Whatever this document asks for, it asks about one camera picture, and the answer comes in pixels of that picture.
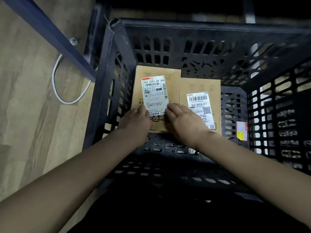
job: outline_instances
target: blue metal pole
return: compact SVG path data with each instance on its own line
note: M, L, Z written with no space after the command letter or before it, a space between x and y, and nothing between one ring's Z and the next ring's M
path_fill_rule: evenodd
M74 64L86 77L92 82L95 82L95 70L33 0L3 1L54 46L67 60Z

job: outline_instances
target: small qr code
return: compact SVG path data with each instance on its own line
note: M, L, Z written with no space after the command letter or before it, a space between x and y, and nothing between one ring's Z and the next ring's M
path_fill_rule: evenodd
M211 107L203 107L204 114L211 114Z

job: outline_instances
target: brown package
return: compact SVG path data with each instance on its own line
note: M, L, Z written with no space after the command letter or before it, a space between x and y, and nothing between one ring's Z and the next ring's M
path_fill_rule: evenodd
M188 107L187 94L199 92L208 92L216 127L216 129L212 131L221 134L220 80L181 78L179 103Z
M150 66L136 66L135 82L132 97L132 108L138 108L144 103L142 94L142 78L165 76L165 84L169 102L179 103L179 88L180 88L180 75L181 70L150 67ZM152 116L150 132L167 131L164 121L164 115Z

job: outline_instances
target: hand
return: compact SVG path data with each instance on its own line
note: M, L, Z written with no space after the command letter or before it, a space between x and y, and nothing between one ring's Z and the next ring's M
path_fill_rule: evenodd
M147 135L150 127L149 111L141 105L138 109L131 109L121 118L118 129L124 129L124 132L137 142L137 147L140 147L148 141Z
M200 116L184 105L169 103L165 112L171 121L171 123L166 124L169 132L173 133L178 141L190 148L197 150L202 138L208 132L212 132Z

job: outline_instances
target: black plastic crate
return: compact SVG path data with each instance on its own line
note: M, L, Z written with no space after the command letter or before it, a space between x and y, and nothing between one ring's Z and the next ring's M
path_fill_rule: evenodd
M223 136L311 174L310 56L310 29L113 19L105 32L83 148L114 130L130 109L137 65L167 67L181 69L182 77L221 80ZM236 121L248 122L249 141L236 138ZM151 172L148 163L161 168ZM217 170L213 174L211 167ZM109 177L124 175L244 188L167 133L149 134L149 142Z

